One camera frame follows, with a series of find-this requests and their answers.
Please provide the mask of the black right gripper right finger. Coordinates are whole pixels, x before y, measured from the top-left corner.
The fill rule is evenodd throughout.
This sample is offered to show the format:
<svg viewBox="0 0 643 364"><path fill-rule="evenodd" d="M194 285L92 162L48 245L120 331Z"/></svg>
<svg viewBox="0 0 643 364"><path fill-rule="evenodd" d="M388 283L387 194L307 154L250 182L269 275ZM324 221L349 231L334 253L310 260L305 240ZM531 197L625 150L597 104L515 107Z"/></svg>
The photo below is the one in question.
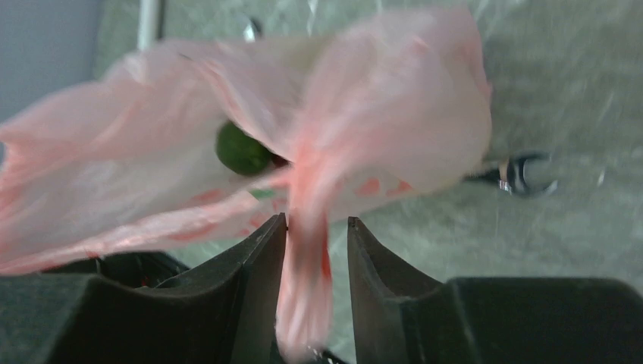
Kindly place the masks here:
<svg viewBox="0 0 643 364"><path fill-rule="evenodd" d="M640 363L642 298L605 278L437 281L347 221L359 363Z"/></svg>

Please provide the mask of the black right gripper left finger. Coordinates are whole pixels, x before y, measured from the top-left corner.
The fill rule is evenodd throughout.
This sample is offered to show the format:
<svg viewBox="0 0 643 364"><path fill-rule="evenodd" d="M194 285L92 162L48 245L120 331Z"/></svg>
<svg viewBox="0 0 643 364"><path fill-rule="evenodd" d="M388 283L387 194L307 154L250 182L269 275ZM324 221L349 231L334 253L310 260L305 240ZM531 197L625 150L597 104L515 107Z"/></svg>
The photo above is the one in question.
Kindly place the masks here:
<svg viewBox="0 0 643 364"><path fill-rule="evenodd" d="M82 294L47 362L269 362L286 232L275 215L157 287L76 275Z"/></svg>

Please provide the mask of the green fake grapes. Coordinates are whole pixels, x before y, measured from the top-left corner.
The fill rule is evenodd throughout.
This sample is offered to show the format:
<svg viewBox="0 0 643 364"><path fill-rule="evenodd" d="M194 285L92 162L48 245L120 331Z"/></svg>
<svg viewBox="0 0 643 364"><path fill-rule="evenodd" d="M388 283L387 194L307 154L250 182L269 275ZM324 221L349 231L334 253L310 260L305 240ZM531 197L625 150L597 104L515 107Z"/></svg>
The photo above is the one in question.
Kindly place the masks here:
<svg viewBox="0 0 643 364"><path fill-rule="evenodd" d="M272 160L271 151L232 121L227 121L219 129L215 154L225 167L244 177L261 174Z"/></svg>

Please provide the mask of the pink plastic bag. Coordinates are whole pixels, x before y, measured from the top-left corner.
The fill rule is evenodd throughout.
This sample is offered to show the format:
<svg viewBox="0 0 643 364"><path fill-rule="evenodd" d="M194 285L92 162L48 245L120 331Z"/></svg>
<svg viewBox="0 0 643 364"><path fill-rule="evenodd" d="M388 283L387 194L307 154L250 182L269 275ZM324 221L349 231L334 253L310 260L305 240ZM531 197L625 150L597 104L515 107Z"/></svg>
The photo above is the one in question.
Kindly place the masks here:
<svg viewBox="0 0 643 364"><path fill-rule="evenodd" d="M1 125L1 273L246 236L287 215L276 336L288 363L332 319L328 222L450 187L491 140L467 5L387 9L323 36L166 39ZM272 153L215 154L234 122Z"/></svg>

